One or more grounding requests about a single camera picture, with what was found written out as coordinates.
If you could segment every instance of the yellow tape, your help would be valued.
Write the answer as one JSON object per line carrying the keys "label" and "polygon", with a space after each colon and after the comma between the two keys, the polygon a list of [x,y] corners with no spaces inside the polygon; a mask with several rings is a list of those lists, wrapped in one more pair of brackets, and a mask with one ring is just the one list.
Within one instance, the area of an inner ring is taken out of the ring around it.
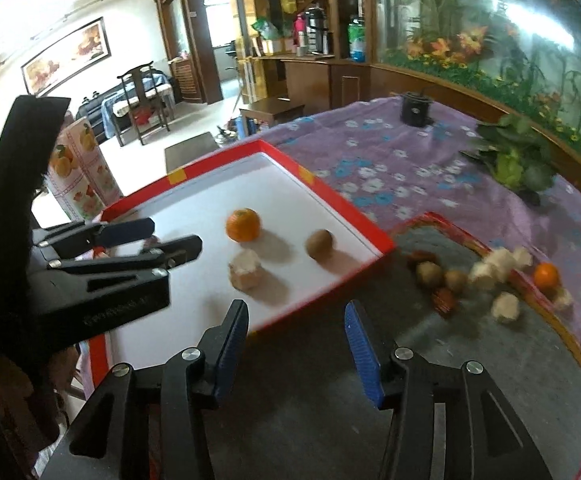
{"label": "yellow tape", "polygon": [[309,186],[312,186],[313,182],[315,182],[315,175],[313,175],[309,170],[304,168],[304,166],[299,167],[299,177]]}
{"label": "yellow tape", "polygon": [[168,173],[167,177],[170,185],[175,186],[176,184],[186,180],[186,171],[184,171],[184,168],[179,168],[178,170]]}

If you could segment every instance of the small wooden table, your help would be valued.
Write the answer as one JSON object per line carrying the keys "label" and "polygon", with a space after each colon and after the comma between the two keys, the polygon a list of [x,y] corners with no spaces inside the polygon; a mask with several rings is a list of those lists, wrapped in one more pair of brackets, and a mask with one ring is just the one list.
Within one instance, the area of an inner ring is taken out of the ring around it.
{"label": "small wooden table", "polygon": [[268,97],[260,99],[250,105],[244,105],[239,108],[242,115],[242,125],[244,132],[248,133],[248,120],[257,119],[267,123],[269,126],[287,123],[304,115],[304,105],[288,101],[285,98]]}

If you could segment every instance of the white wall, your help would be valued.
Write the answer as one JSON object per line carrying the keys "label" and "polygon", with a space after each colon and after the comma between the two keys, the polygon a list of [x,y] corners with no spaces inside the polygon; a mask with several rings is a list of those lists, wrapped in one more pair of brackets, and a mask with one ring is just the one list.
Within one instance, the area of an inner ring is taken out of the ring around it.
{"label": "white wall", "polygon": [[26,94],[20,67],[50,44],[100,16],[104,17],[111,56],[87,68],[47,95],[70,97],[70,110],[75,113],[85,96],[90,97],[93,91],[103,92],[117,85],[117,76],[134,66],[152,60],[156,68],[168,73],[166,52],[153,0],[104,0],[101,4],[71,16],[68,22],[47,38],[1,67],[0,133],[14,99],[18,95]]}

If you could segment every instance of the metal screw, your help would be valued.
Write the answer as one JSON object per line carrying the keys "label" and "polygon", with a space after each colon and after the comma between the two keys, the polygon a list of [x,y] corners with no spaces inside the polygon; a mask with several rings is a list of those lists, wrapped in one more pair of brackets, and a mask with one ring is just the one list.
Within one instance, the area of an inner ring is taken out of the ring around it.
{"label": "metal screw", "polygon": [[480,373],[484,371],[484,367],[482,366],[482,363],[469,361],[466,363],[466,370],[468,370],[469,374],[480,375]]}
{"label": "metal screw", "polygon": [[182,359],[185,361],[195,361],[200,355],[202,355],[202,352],[195,347],[190,347],[182,352]]}
{"label": "metal screw", "polygon": [[409,359],[413,358],[413,351],[410,348],[406,348],[405,346],[400,346],[397,350],[395,350],[395,357],[400,361],[408,361]]}
{"label": "metal screw", "polygon": [[130,371],[130,366],[128,366],[126,363],[119,363],[118,365],[115,365],[114,367],[112,367],[112,374],[115,377],[123,377],[129,371]]}

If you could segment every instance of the black sofa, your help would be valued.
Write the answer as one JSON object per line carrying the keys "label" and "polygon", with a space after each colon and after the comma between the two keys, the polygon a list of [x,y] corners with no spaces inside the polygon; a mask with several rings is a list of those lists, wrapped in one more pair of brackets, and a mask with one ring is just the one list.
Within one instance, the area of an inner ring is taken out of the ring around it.
{"label": "black sofa", "polygon": [[[182,100],[182,94],[179,91],[179,85],[177,84],[175,78],[169,77],[168,74],[165,74],[161,70],[155,70],[155,73],[164,74],[166,76],[168,82],[173,87],[175,103],[180,102]],[[104,123],[102,121],[102,101],[120,90],[122,90],[122,83],[115,85],[114,87],[108,89],[106,92],[102,92],[101,94],[94,92],[93,97],[91,98],[84,97],[82,105],[79,107],[77,115],[75,115],[75,119],[81,119],[82,117],[88,119],[88,122],[93,128],[95,139],[97,139],[97,142],[100,144],[107,140],[106,134],[104,133]],[[123,117],[119,117],[117,121],[122,131],[130,127],[130,118],[128,114]]]}

